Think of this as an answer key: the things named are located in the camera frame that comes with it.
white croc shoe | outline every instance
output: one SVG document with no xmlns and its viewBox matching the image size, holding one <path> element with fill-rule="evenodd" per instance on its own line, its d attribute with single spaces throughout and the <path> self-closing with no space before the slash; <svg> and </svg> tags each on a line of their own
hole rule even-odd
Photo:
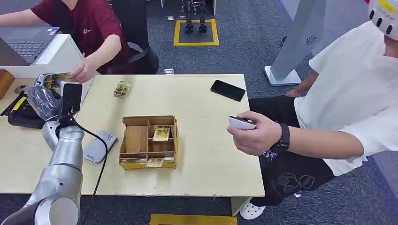
<svg viewBox="0 0 398 225">
<path fill-rule="evenodd" d="M 250 202 L 245 205 L 243 207 L 243 209 L 240 211 L 240 215 L 244 218 L 244 219 L 255 219 L 257 217 L 259 217 L 259 215 L 262 214 L 262 212 L 264 211 L 265 206 L 263 207 L 258 207 L 255 206 L 253 204 L 251 204 Z"/>
</svg>

laptop keyboard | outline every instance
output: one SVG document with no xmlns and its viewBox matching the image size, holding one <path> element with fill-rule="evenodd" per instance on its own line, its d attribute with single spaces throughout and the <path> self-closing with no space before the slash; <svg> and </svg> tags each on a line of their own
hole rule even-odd
<svg viewBox="0 0 398 225">
<path fill-rule="evenodd" d="M 6 42 L 25 60 L 32 57 L 36 51 L 44 44 L 44 41 L 11 41 Z"/>
</svg>

yellow tape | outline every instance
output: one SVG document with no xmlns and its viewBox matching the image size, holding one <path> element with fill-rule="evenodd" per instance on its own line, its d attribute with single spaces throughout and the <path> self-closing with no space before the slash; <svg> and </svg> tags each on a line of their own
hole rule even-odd
<svg viewBox="0 0 398 225">
<path fill-rule="evenodd" d="M 177 20 L 176 28 L 174 30 L 174 46 L 210 46 L 210 45 L 220 45 L 218 41 L 217 26 L 215 24 L 215 19 L 207 19 L 205 22 L 211 23 L 213 42 L 180 42 L 180 27 L 182 23 L 186 23 L 186 20 Z M 200 23 L 200 20 L 192 20 L 192 23 Z"/>
<path fill-rule="evenodd" d="M 389 13 L 393 14 L 395 13 L 395 8 L 388 3 L 386 0 L 379 0 L 379 4 Z"/>
<path fill-rule="evenodd" d="M 149 225 L 237 225 L 236 217 L 152 214 Z"/>
<path fill-rule="evenodd" d="M 18 102 L 13 107 L 13 110 L 17 110 L 22 105 L 22 102 L 25 101 L 25 99 L 26 97 L 22 97 L 20 100 L 18 100 Z"/>
</svg>

robot leg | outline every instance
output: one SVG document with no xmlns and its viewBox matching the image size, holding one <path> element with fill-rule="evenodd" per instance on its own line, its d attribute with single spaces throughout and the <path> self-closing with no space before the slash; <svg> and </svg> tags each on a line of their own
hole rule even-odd
<svg viewBox="0 0 398 225">
<path fill-rule="evenodd" d="M 184 0 L 185 1 L 185 18 L 187 20 L 187 24 L 185 26 L 186 33 L 193 32 L 193 24 L 192 24 L 192 15 L 191 15 L 191 0 Z"/>
<path fill-rule="evenodd" d="M 200 26 L 199 32 L 206 33 L 207 26 L 205 25 L 205 11 L 206 11 L 206 0 L 199 0 L 199 9 L 200 9 Z"/>
</svg>

laptop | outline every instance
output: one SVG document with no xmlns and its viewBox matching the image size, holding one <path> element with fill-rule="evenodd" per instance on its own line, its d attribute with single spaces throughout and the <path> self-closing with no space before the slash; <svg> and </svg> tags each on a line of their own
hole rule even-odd
<svg viewBox="0 0 398 225">
<path fill-rule="evenodd" d="M 0 28 L 0 66 L 33 64 L 59 28 Z"/>
</svg>

